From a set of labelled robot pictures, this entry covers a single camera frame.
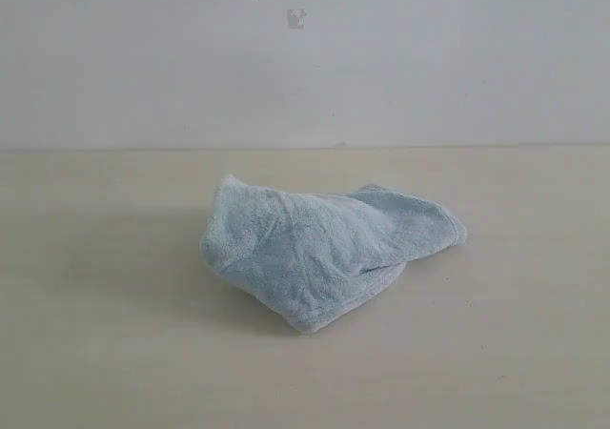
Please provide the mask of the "light blue fluffy towel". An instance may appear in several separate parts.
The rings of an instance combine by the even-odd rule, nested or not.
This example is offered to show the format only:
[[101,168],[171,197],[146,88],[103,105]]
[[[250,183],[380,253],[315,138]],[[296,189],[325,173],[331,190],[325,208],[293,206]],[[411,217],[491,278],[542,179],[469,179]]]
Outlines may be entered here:
[[409,262],[466,239],[445,207],[382,186],[291,194],[227,175],[200,252],[217,276],[311,334],[378,296]]

